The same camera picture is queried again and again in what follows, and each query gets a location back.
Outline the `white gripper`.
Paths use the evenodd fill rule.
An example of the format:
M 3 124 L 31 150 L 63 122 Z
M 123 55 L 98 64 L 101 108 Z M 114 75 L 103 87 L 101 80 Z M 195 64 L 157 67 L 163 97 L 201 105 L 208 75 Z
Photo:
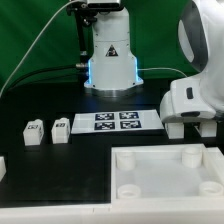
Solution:
M 224 120 L 224 111 L 218 111 L 202 98 L 199 83 L 198 75 L 171 82 L 170 90 L 160 103 L 160 119 L 163 123 Z

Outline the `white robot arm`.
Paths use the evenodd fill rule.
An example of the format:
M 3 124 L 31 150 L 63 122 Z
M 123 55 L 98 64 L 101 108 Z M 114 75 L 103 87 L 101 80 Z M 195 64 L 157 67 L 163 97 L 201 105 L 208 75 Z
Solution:
M 120 0 L 87 0 L 97 12 L 87 88 L 106 96 L 143 83 L 130 50 L 129 14 Z M 198 73 L 174 80 L 160 103 L 164 123 L 224 119 L 224 0 L 189 0 L 178 24 L 183 54 Z

